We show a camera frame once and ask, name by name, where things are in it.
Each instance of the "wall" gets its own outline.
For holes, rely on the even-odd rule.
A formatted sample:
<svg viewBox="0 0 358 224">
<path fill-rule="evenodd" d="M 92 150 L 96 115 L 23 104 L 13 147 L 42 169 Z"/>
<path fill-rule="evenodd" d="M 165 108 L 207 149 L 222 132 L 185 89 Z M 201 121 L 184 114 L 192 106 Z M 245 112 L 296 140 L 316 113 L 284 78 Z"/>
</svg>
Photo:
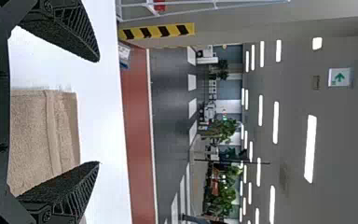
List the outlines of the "wall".
<svg viewBox="0 0 358 224">
<path fill-rule="evenodd" d="M 358 36 L 325 38 L 317 51 L 311 50 L 311 38 L 284 39 L 282 63 L 275 63 L 274 42 L 267 42 L 266 56 L 266 67 L 247 75 L 252 118 L 248 127 L 255 141 L 254 158 L 271 165 L 262 168 L 262 185 L 254 188 L 248 213 L 252 216 L 258 206 L 260 223 L 269 223 L 269 186 L 275 185 L 275 223 L 358 223 Z M 347 66 L 356 70 L 353 89 L 328 88 L 328 69 Z M 319 91 L 311 88 L 316 75 L 321 76 Z M 263 127 L 257 126 L 259 93 L 265 97 Z M 274 145 L 272 111 L 277 100 L 280 130 Z M 303 176 L 308 114 L 318 118 L 312 184 Z M 255 168 L 248 178 L 255 178 Z"/>
<path fill-rule="evenodd" d="M 245 43 L 260 39 L 358 35 L 358 1 L 293 0 L 122 23 L 122 27 L 195 22 L 196 35 L 137 41 L 146 47 Z"/>
<path fill-rule="evenodd" d="M 240 100 L 242 80 L 217 80 L 218 100 Z"/>
<path fill-rule="evenodd" d="M 227 224 L 240 224 L 240 221 L 238 219 L 231 219 L 231 218 L 225 218 L 225 222 Z"/>
</svg>

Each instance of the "gray floor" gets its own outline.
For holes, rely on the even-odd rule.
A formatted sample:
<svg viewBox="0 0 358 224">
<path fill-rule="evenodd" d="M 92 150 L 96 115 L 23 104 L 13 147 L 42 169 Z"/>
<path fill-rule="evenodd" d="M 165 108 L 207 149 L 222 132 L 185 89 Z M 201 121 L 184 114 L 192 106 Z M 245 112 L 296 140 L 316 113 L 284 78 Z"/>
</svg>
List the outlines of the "gray floor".
<svg viewBox="0 0 358 224">
<path fill-rule="evenodd" d="M 327 88 L 328 69 L 349 66 L 355 68 L 354 88 Z M 321 76 L 319 91 L 311 88 L 312 76 Z M 275 43 L 267 42 L 266 66 L 247 75 L 247 87 L 254 158 L 272 164 L 262 167 L 260 188 L 255 166 L 248 169 L 254 194 L 243 220 L 254 223 L 258 207 L 260 223 L 269 223 L 274 185 L 276 224 L 358 223 L 358 37 L 325 38 L 318 51 L 311 50 L 311 38 L 283 40 L 281 63 L 275 63 Z M 258 94 L 264 94 L 263 127 L 257 126 Z M 280 102 L 278 145 L 272 143 L 274 101 Z M 303 177 L 308 114 L 318 119 L 313 184 Z"/>
<path fill-rule="evenodd" d="M 205 71 L 187 61 L 187 49 L 151 49 L 153 129 L 158 196 L 158 220 L 171 223 L 171 204 L 189 162 L 188 103 L 205 97 Z M 187 74 L 197 75 L 197 89 L 188 91 Z"/>
</svg>

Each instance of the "sign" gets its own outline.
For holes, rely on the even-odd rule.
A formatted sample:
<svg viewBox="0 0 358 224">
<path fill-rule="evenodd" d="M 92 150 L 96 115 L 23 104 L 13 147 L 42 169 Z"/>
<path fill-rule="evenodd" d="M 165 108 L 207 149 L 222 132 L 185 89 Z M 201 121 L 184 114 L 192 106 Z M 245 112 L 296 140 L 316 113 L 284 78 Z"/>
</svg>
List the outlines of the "sign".
<svg viewBox="0 0 358 224">
<path fill-rule="evenodd" d="M 130 68 L 130 54 L 131 48 L 118 42 L 118 57 L 120 60 L 121 67 L 126 69 Z"/>
<path fill-rule="evenodd" d="M 318 91 L 321 88 L 321 76 L 312 77 L 312 89 Z"/>
<path fill-rule="evenodd" d="M 328 73 L 329 87 L 349 87 L 352 84 L 351 68 L 330 68 Z"/>
</svg>

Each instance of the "rectangular ceiling light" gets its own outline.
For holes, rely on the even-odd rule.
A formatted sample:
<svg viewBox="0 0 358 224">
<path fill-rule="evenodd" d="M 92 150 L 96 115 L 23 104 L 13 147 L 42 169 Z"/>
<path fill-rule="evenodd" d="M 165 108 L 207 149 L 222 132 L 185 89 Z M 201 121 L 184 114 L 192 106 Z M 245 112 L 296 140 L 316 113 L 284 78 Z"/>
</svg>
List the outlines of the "rectangular ceiling light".
<svg viewBox="0 0 358 224">
<path fill-rule="evenodd" d="M 240 196 L 243 195 L 243 181 L 240 182 Z"/>
<path fill-rule="evenodd" d="M 279 131 L 279 102 L 274 103 L 274 118 L 272 124 L 272 142 L 278 144 L 278 131 Z"/>
<path fill-rule="evenodd" d="M 246 198 L 243 197 L 243 202 L 242 202 L 242 214 L 244 216 L 246 216 Z"/>
<path fill-rule="evenodd" d="M 276 62 L 280 63 L 281 60 L 282 60 L 282 41 L 277 40 Z"/>
<path fill-rule="evenodd" d="M 242 208 L 240 208 L 240 223 L 242 223 Z"/>
<path fill-rule="evenodd" d="M 323 45 L 324 39 L 321 37 L 315 37 L 312 39 L 312 49 L 317 50 L 321 49 Z"/>
<path fill-rule="evenodd" d="M 248 166 L 244 165 L 243 166 L 243 183 L 246 184 L 246 182 L 248 181 Z"/>
<path fill-rule="evenodd" d="M 259 224 L 260 222 L 260 211 L 258 208 L 255 209 L 255 224 Z"/>
<path fill-rule="evenodd" d="M 261 159 L 257 158 L 256 184 L 258 187 L 260 187 L 260 179 L 261 179 Z"/>
<path fill-rule="evenodd" d="M 249 161 L 253 162 L 253 141 L 249 142 Z"/>
<path fill-rule="evenodd" d="M 264 50 L 266 43 L 264 41 L 260 42 L 260 67 L 264 67 Z"/>
<path fill-rule="evenodd" d="M 241 90 L 241 105 L 245 105 L 245 89 Z"/>
<path fill-rule="evenodd" d="M 245 91 L 245 110 L 249 109 L 249 90 Z"/>
<path fill-rule="evenodd" d="M 255 45 L 252 45 L 252 71 L 255 70 Z"/>
<path fill-rule="evenodd" d="M 271 185 L 269 190 L 269 224 L 274 224 L 275 219 L 275 187 Z"/>
<path fill-rule="evenodd" d="M 258 126 L 263 126 L 263 95 L 258 96 Z"/>
<path fill-rule="evenodd" d="M 315 159 L 316 126 L 318 120 L 315 116 L 308 115 L 307 145 L 305 151 L 304 177 L 310 184 L 313 181 L 313 164 Z"/>
<path fill-rule="evenodd" d="M 248 204 L 252 204 L 252 183 L 249 182 L 248 184 Z"/>
<path fill-rule="evenodd" d="M 243 124 L 241 124 L 241 140 L 243 140 Z"/>
<path fill-rule="evenodd" d="M 249 51 L 246 51 L 246 62 L 245 62 L 245 71 L 246 73 L 249 72 Z"/>
<path fill-rule="evenodd" d="M 248 131 L 245 131 L 245 137 L 244 137 L 244 140 L 243 140 L 243 147 L 245 149 L 248 149 Z"/>
</svg>

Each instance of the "potted plant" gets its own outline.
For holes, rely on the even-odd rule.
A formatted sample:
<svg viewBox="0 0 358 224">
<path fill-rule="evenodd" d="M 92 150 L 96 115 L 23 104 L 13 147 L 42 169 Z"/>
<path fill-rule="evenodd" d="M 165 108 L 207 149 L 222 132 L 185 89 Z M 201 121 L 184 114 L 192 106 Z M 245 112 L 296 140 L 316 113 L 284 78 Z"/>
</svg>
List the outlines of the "potted plant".
<svg viewBox="0 0 358 224">
<path fill-rule="evenodd" d="M 214 147 L 222 142 L 229 141 L 230 137 L 237 130 L 238 123 L 235 119 L 220 120 L 216 119 L 208 126 L 208 130 L 201 132 L 203 137 L 214 139 Z"/>
<path fill-rule="evenodd" d="M 219 60 L 219 62 L 212 67 L 209 74 L 209 79 L 216 80 L 220 78 L 221 80 L 226 80 L 228 78 L 228 61 Z"/>
</svg>

